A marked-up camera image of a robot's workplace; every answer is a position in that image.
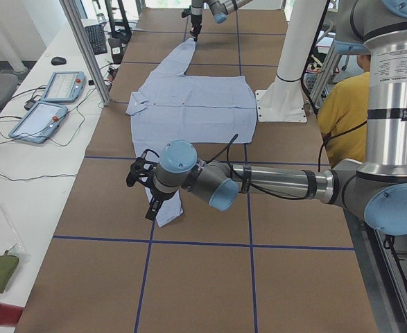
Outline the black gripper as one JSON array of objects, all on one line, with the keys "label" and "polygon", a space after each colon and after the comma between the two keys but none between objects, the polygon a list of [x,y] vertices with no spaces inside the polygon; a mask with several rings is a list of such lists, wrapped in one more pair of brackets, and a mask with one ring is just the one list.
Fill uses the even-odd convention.
[{"label": "black gripper", "polygon": [[166,193],[158,189],[150,189],[150,193],[152,198],[150,200],[150,205],[148,211],[146,212],[145,218],[148,220],[155,220],[163,202],[174,197],[175,192],[173,191]]},{"label": "black gripper", "polygon": [[202,28],[202,15],[191,14],[191,24],[190,35],[194,38],[194,41],[197,42]]}]

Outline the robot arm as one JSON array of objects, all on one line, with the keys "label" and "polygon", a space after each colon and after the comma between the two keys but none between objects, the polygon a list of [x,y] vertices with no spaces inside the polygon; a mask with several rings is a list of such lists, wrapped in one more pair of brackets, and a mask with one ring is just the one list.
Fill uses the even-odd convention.
[{"label": "robot arm", "polygon": [[150,190],[146,218],[185,189],[217,210],[252,190],[286,200],[317,199],[339,206],[388,235],[407,234],[407,1],[353,1],[339,7],[336,41],[372,56],[363,163],[331,170],[273,169],[201,160],[192,144],[175,140],[155,162],[140,156],[126,179]]},{"label": "robot arm", "polygon": [[237,11],[251,1],[252,0],[192,0],[189,8],[182,11],[182,18],[191,17],[191,30],[189,33],[193,40],[197,42],[202,29],[202,13],[205,3],[208,5],[215,22],[221,24],[227,19],[230,13]]}]

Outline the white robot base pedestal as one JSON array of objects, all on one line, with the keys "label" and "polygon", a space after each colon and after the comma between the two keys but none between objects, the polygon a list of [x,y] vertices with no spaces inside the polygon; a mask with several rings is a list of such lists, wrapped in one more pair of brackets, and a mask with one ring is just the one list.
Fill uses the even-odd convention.
[{"label": "white robot base pedestal", "polygon": [[307,122],[301,84],[328,7],[327,0],[294,2],[275,80],[268,89],[256,91],[258,121]]}]

